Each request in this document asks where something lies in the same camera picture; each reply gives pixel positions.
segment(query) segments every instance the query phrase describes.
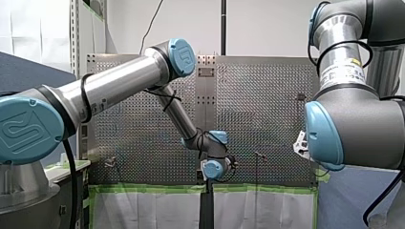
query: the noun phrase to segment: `metal frame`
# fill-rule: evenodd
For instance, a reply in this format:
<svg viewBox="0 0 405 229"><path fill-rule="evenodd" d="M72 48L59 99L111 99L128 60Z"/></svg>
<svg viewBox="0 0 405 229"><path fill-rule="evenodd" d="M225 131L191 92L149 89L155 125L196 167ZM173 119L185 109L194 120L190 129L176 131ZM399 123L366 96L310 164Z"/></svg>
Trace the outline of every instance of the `metal frame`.
<svg viewBox="0 0 405 229"><path fill-rule="evenodd" d="M105 70L107 67L118 65L134 57L135 55L90 54L88 55L88 69L91 73L97 73L101 68L104 68L103 70ZM258 182L273 185L304 187L316 185L316 179L310 172L308 162L299 156L296 156L292 150L292 143L299 134L299 131L304 128L304 117L301 113L303 112L305 101L295 100L298 97L298 92L302 92L307 97L306 101L310 101L311 97L319 88L315 70L308 60L305 58L229 57L214 55L199 55L197 56L197 60L198 64L196 66L195 77L175 81L174 88L178 89L178 96L183 99L185 110L191 114L197 127L205 130L228 131L230 136L229 153L236 155L237 159L241 162L241 166L238 168L236 176L230 182ZM189 79L193 80L194 83L177 85L183 80ZM238 81L232 81L234 79L245 80L241 81L244 85L242 85L241 88L235 88L235 83L238 83ZM288 90L279 86L274 87L275 85L270 85L268 82L277 82L280 84L285 83L288 85ZM266 88L264 87L270 87L272 88L272 91L263 94L263 92L266 92ZM256 100L244 100L241 97L244 95L256 98ZM131 110L132 113L134 113L134 115L131 115L132 119L128 119L129 116L120 117L119 115L105 115L102 116L104 121L97 123L97 117L95 117L95 120L89 124L89 127L82 132L83 142L81 145L88 146L88 149L82 148L81 150L84 157L86 157L84 152L93 154L100 152L100 150L102 151L102 147L95 144L97 141L95 130L110 125L105 122L106 120L130 124L134 121L139 121L136 119L142 118L142 116L139 116L138 114L141 114L143 110L146 109L147 111L150 111L152 109L156 114L149 113L149 116L144 120L142 119L144 122L150 122L152 125L154 121L162 122L164 120L164 123L166 123L166 121L168 121L168 123L170 122L169 118L161 111L158 102L155 102L156 98L153 98L153 96L149 98L145 95L136 95L135 97L135 100L121 103L121 105L118 105L111 111L112 114L121 111L122 107L119 106L125 106L125 109L133 109ZM260 106L251 106L247 104L248 102L257 103ZM252 122L249 125L253 125L253 127L246 125L244 119L252 119ZM271 133L271 130L257 128L257 125L268 127L273 130L273 132L277 132L278 136L274 136ZM173 128L173 132L170 131L170 133L173 133L172 135L177 135L174 126L170 125L170 128ZM134 142L146 140L146 138L137 136L134 132L129 133L131 133L131 136L129 137L131 137ZM151 136L145 137L156 137L156 135L153 135L152 133L153 131L150 133ZM162 138L162 136L158 136L155 139L156 142L154 144L162 144L159 143L160 138ZM274 145L269 144L269 142L276 142L278 145L274 147ZM174 141L173 143L175 145L179 144L178 151L187 152L185 156L189 156L187 154L194 154L185 151L181 147L180 141L176 140L176 142ZM255 155L256 151L266 155L269 160L268 163L260 163L258 166L258 171L260 171L260 173L258 173L257 176L254 172L257 160ZM135 155L138 154L138 157L142 157L139 155L140 152L131 153ZM145 172L146 174L137 174L140 173L140 171L139 168L135 167L139 165L137 165L136 161L129 159L129 162L132 161L133 163L131 165L132 167L127 167L127 170L122 172L123 174L128 176L131 175L132 177L127 177L122 181L155 184L195 184L197 182L194 173L190 172L190 168L187 168L187 166L190 165L188 162L185 164L178 163L177 160L181 159L179 157L177 157L177 160L168 159L170 161L164 162L164 160L162 160L162 157L165 157L164 154L164 152L148 152L148 154L144 155L148 156L149 160L153 162L150 166L154 166L152 169L148 168L148 171ZM116 158L113 157L114 155L96 159L93 167L93 174L100 175L106 174L105 171L111 171L111 168L107 167L117 163L115 160L120 156L116 156ZM193 164L195 164L195 168L192 168L192 170L195 169L198 172L200 169L200 162L195 157ZM152 175L156 173L166 173L167 177L163 176L156 178ZM139 176L150 177L144 177L143 180L139 180L137 178ZM98 180L96 183L100 182L99 178L95 179L95 177L93 177L93 181L95 180ZM117 173L109 176L102 182L117 182Z"/></svg>

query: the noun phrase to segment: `blue joint cap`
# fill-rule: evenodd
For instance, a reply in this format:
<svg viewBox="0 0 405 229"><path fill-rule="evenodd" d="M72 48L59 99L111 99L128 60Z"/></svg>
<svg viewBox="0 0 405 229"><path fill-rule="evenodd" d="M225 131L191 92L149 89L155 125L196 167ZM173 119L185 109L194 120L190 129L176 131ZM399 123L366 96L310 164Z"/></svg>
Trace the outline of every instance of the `blue joint cap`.
<svg viewBox="0 0 405 229"><path fill-rule="evenodd" d="M227 132L225 132L225 131L210 131L209 133L214 135L216 138L218 138L218 140L220 140L222 144L224 144L224 145L227 144L227 142L228 142ZM218 141L212 135L210 135L209 138L211 138L211 139L213 139L215 141Z"/></svg>
<svg viewBox="0 0 405 229"><path fill-rule="evenodd" d="M0 163L22 165L50 154L62 141L62 117L46 102L28 97L0 99Z"/></svg>
<svg viewBox="0 0 405 229"><path fill-rule="evenodd" d="M186 77L194 72L196 56L191 46L185 40L169 40L169 59L178 76Z"/></svg>
<svg viewBox="0 0 405 229"><path fill-rule="evenodd" d="M208 160L203 166L203 173L207 178L221 178L224 174L224 167L216 160Z"/></svg>
<svg viewBox="0 0 405 229"><path fill-rule="evenodd" d="M307 103L305 109L310 156L322 162L327 169L333 171L343 169L340 166L344 158L342 141L330 115L317 101Z"/></svg>

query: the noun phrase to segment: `black cable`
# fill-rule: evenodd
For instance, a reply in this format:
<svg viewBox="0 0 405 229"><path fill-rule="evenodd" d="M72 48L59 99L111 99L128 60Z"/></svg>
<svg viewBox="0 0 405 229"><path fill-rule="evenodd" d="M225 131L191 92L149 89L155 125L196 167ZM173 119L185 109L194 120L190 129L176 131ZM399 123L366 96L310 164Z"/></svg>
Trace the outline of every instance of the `black cable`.
<svg viewBox="0 0 405 229"><path fill-rule="evenodd" d="M387 96L387 97L382 97L380 100L391 100L391 99L401 99L405 101L405 96L403 95L393 95L393 96ZM375 201L367 208L367 210L363 214L363 221L364 223L369 226L369 214L375 209L375 207L393 190L393 188L398 184L398 182L404 177L405 171L401 170L396 177L393 179L393 181L388 185L388 187L384 190L384 192L381 193L378 198L375 199Z"/></svg>
<svg viewBox="0 0 405 229"><path fill-rule="evenodd" d="M372 205L367 208L366 212L363 214L364 223L369 226L368 218L369 214L374 210L374 208L393 190L393 188L398 184L398 182L404 177L405 171L400 171L394 180L388 185L388 187L382 192L382 194L372 203Z"/></svg>
<svg viewBox="0 0 405 229"><path fill-rule="evenodd" d="M155 21L155 18L156 18L156 16L158 15L158 12L159 12L159 10L160 10L160 6L161 6L162 3L163 3L163 0L160 0L159 5L158 5L158 8L156 9L155 14L153 15L152 20L151 20L151 22L150 22L150 24L149 24L148 31L146 32L145 35L143 35L142 43L141 43L141 45L140 45L139 55L142 54L143 45L145 44L146 36L149 34L149 31L150 31L151 28L152 28L153 22Z"/></svg>
<svg viewBox="0 0 405 229"><path fill-rule="evenodd" d="M319 5L318 5L318 7L316 8L316 10L313 12L312 18L310 19L310 21L312 22L312 25L311 25L311 27L309 28L309 40L308 40L308 49L307 49L307 52L308 52L308 58L309 58L310 62L311 62L314 66L316 66L316 62L315 62L315 60L313 60L313 58L312 58L312 55L311 55L311 53L310 53L310 47L311 47L311 44L313 44L312 39L313 39L313 35L315 34L315 30L314 30L314 29L315 29L315 20L316 20L316 17L318 16L319 11L322 9L322 7L324 7L324 6L327 5L327 4L330 4L330 2L324 1L324 2L319 3Z"/></svg>
<svg viewBox="0 0 405 229"><path fill-rule="evenodd" d="M404 95L393 95L393 96L387 96L387 97L381 97L380 100L391 100L391 99L401 99L402 101L405 101L405 96Z"/></svg>
<svg viewBox="0 0 405 229"><path fill-rule="evenodd" d="M177 91L176 91L176 90L175 90L175 91L173 91L173 94L172 94L172 96L170 97L169 102L168 102L168 103L166 104L166 106L164 106L164 108L163 108L163 111L164 111L164 112L166 112L167 108L169 108L170 104L172 104L173 99L175 99L175 98L176 98L176 93L177 93Z"/></svg>
<svg viewBox="0 0 405 229"><path fill-rule="evenodd" d="M321 68L321 62L322 62L322 59L325 57L325 55L328 54L328 52L332 51L336 46L343 45L343 44L348 44L348 43L357 44L357 45L363 47L365 50L367 50L367 51L369 52L369 60L367 61L367 63L366 63L365 65L363 65L362 68L366 68L370 63L372 63L372 60L373 60L373 50L372 50L372 48L371 48L368 44L366 44L366 43L364 43L364 42L362 42L362 41L359 41L359 40L341 41L341 42L337 42L337 43L335 43L335 44L333 44L333 45L327 47L327 48L321 53L321 55L319 56L318 62L317 62L317 64L316 64L316 72L318 73L318 76L320 76L320 75L319 75L319 72L320 72L320 68Z"/></svg>
<svg viewBox="0 0 405 229"><path fill-rule="evenodd" d="M20 92L2 92L2 93L0 93L0 97L10 96L10 95L19 94L19 93Z"/></svg>
<svg viewBox="0 0 405 229"><path fill-rule="evenodd" d="M181 102L181 98L176 96L176 93L177 93L176 90L173 91L172 95L153 93L153 92L148 91L148 90L143 90L143 92L153 94L153 95L156 95L156 96L161 96L161 97L169 97L170 98L169 102L163 108L164 112L166 112L167 108L169 108L170 104L172 104L174 99L177 99L177 100L179 100Z"/></svg>
<svg viewBox="0 0 405 229"><path fill-rule="evenodd" d="M372 50L372 48L371 48L368 44L366 44L366 43L364 43L364 42L362 42L362 41L359 41L359 40L350 40L350 41L341 41L341 42L338 42L338 43L336 43L336 44L333 44L333 45L327 47L327 48L321 53L321 55L319 56L318 61L315 61L315 60L312 58L312 55L311 55L311 53L310 53L310 47L311 47L312 44L313 44L313 36L314 36L314 34L315 34L315 30L314 30L314 29L315 29L315 24L316 24L316 17L318 16L319 11L320 11L325 5L327 5L327 4L330 4L330 2L324 1L324 2L319 3L318 7L316 8L316 10L315 10L314 13L313 13L312 18L310 19L310 21L311 21L312 24L311 24L311 27L309 28L309 40L308 40L308 46L307 46L307 53L308 53L309 61L310 61L314 66L316 66L316 72L317 72L318 76L320 76L320 75L319 75L319 72L320 72L320 67L321 67L322 59L325 57L325 55L326 55L328 52L330 52L331 50L333 50L336 46L339 46L339 45L342 45L342 44L353 43L353 44L357 44L357 45L363 47L365 50L367 50L367 51L369 52L369 55L370 55L370 56L369 56L369 60L367 61L367 63L366 63L365 65L362 66L362 68L366 68L366 67L372 62L372 60L373 60L373 50Z"/></svg>
<svg viewBox="0 0 405 229"><path fill-rule="evenodd" d="M84 108L86 109L86 120L83 121L83 123L87 123L90 120L92 120L92 107L90 106L89 98L87 97L86 90L84 89L84 86L86 85L86 80L89 76L93 75L92 73L87 73L81 78L80 82L80 90L81 90L81 99L83 100L84 103Z"/></svg>
<svg viewBox="0 0 405 229"><path fill-rule="evenodd" d="M232 175L228 179L226 179L226 180L214 179L214 180L219 182L219 183L227 183L227 182L229 182L233 177L235 177L235 174L236 174L236 168L233 168L232 170L233 170Z"/></svg>
<svg viewBox="0 0 405 229"><path fill-rule="evenodd" d="M72 183L72 212L71 212L71 223L70 229L75 229L76 217L77 217L77 173L75 170L75 157L72 152L69 140L63 140L63 146L65 147L66 156L69 161L69 170L71 172L71 183Z"/></svg>

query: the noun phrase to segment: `pegboard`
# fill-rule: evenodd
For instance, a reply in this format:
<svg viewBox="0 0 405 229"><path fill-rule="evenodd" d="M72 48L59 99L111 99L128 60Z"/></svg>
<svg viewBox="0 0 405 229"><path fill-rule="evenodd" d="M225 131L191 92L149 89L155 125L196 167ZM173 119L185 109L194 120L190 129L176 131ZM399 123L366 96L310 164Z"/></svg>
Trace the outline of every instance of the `pegboard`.
<svg viewBox="0 0 405 229"><path fill-rule="evenodd" d="M88 55L88 70L98 73L135 57ZM197 126L228 132L228 152L240 162L231 182L310 186L315 179L308 161L292 150L303 129L304 104L319 88L308 60L238 56L198 56L198 60L195 74L171 85ZM297 99L302 94L306 99ZM180 139L156 98L136 94L89 125L90 181L195 184L197 152L184 149ZM266 155L267 162L256 160L256 152ZM106 163L113 157L117 164L109 167Z"/></svg>
<svg viewBox="0 0 405 229"><path fill-rule="evenodd" d="M228 132L229 153L240 162L233 182L311 184L309 162L293 153L292 143L319 87L313 66L282 57L219 56L216 62L217 128Z"/></svg>
<svg viewBox="0 0 405 229"><path fill-rule="evenodd" d="M135 57L89 54L88 70L99 73ZM194 120L194 76L171 85ZM181 135L154 95L136 94L95 116L88 134L91 183L196 183L196 154L182 147ZM113 157L116 164L110 167Z"/></svg>

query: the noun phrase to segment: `metal rod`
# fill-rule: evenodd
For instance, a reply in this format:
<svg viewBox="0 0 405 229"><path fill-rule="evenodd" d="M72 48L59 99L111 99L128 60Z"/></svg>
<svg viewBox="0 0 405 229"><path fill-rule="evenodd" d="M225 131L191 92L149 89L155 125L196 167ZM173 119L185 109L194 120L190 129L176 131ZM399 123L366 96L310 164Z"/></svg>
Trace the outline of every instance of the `metal rod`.
<svg viewBox="0 0 405 229"><path fill-rule="evenodd" d="M226 55L226 0L221 3L221 55Z"/></svg>
<svg viewBox="0 0 405 229"><path fill-rule="evenodd" d="M380 96L394 95L399 85L399 72L402 65L404 46L372 47L373 61L366 83Z"/></svg>

